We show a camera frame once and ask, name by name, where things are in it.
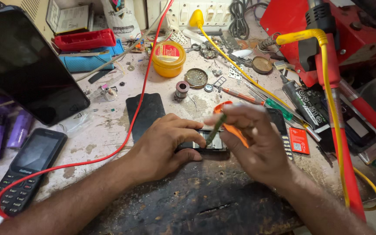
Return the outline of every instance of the green screwdriver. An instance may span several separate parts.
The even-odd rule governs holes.
[[[259,98],[261,98],[262,100],[265,101],[266,104],[268,104],[269,106],[271,106],[272,108],[274,109],[279,109],[282,111],[282,115],[284,116],[285,119],[287,119],[288,121],[292,119],[293,115],[287,111],[283,106],[279,105],[278,103],[276,103],[273,99],[271,98],[266,98],[262,93],[258,92],[257,90],[253,89],[248,83],[245,83],[249,88],[251,88],[252,91],[254,91],[254,93],[259,96]]]

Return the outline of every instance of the black glue tube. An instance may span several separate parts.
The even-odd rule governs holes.
[[[294,80],[289,81],[281,74],[281,79],[284,85],[282,90],[290,98],[294,106],[300,111],[305,120],[310,124],[311,128],[320,133],[329,128],[327,120],[317,111],[316,107],[308,99],[304,92]]]

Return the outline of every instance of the screwdriver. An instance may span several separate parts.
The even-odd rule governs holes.
[[[279,109],[282,111],[282,115],[284,116],[285,119],[287,119],[288,121],[292,119],[293,115],[287,111],[283,106],[279,105],[278,103],[276,103],[273,99],[271,98],[266,98],[264,96],[264,94],[258,92],[257,90],[253,89],[253,91],[255,92],[255,94],[261,98],[262,100],[265,101],[266,104],[268,104],[269,106],[271,106],[272,108],[274,109]]]
[[[242,94],[242,93],[239,93],[239,92],[237,92],[237,91],[233,91],[233,90],[231,90],[231,89],[229,89],[229,88],[220,87],[220,86],[217,86],[217,85],[214,85],[214,84],[212,84],[212,85],[215,86],[215,87],[218,88],[218,89],[221,89],[221,90],[227,92],[228,94],[234,95],[234,96],[239,97],[239,98],[241,98],[241,99],[245,99],[245,100],[250,101],[250,102],[252,102],[252,103],[254,103],[254,104],[264,105],[264,102],[263,102],[263,101],[258,101],[258,100],[255,99],[255,98],[249,97],[249,96],[244,95],[244,94]]]

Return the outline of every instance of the smartphone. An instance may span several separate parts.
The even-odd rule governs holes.
[[[35,129],[10,164],[0,182],[0,191],[25,176],[51,168],[62,150],[67,136],[43,128]],[[1,198],[1,209],[13,217],[24,211],[33,200],[45,174],[13,186]]]
[[[201,136],[203,136],[204,139],[207,139],[208,136],[210,136],[212,131],[213,130],[209,130],[209,129],[197,130],[197,132]],[[180,144],[176,147],[175,152],[178,152],[178,151],[183,150],[185,148],[195,149],[199,153],[229,153],[230,152],[229,149],[227,148],[226,144],[220,138],[220,130],[217,132],[217,134],[214,137],[212,143],[210,143],[210,145],[208,145],[206,148],[201,148],[195,142],[183,142],[182,144]]]
[[[15,6],[0,10],[0,89],[48,126],[90,104],[27,14]]]
[[[284,144],[284,150],[288,158],[292,160],[292,150],[290,137],[288,136],[287,126],[285,125],[284,116],[282,111],[279,109],[267,108],[269,116],[272,119],[272,122],[277,126],[279,133],[281,134],[282,143]]]

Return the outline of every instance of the yellow jar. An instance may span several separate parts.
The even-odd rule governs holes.
[[[160,42],[152,53],[153,67],[160,76],[176,77],[182,72],[186,56],[184,48],[179,43]]]

